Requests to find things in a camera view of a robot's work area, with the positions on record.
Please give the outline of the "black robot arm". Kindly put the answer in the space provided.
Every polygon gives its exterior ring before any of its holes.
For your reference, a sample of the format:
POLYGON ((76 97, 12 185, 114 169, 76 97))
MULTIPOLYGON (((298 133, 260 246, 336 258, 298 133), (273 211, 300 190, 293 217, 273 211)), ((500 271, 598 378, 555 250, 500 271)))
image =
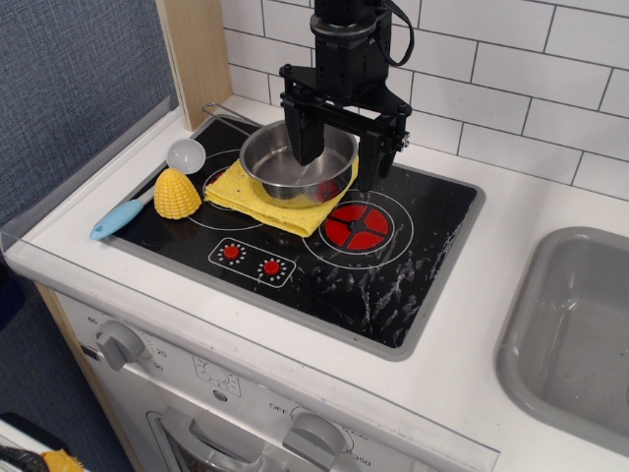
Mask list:
POLYGON ((296 160, 306 165, 324 149, 331 127, 359 139, 358 186, 370 190, 386 177, 397 152, 408 143, 411 106, 386 80, 392 67, 409 60, 390 56, 392 19, 408 16, 392 1, 317 1, 310 27, 315 64, 284 65, 281 95, 285 124, 296 160))

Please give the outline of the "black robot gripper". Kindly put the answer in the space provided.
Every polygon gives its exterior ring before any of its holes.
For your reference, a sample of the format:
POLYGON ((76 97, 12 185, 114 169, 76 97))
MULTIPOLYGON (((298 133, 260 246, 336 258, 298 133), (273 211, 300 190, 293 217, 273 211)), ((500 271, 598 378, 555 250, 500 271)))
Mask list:
POLYGON ((308 165, 324 149, 324 126, 361 135, 358 188, 369 191, 388 176, 395 148, 408 144, 409 105, 386 85, 390 58, 376 40, 319 36, 315 65, 286 64, 282 106, 294 157, 308 165))

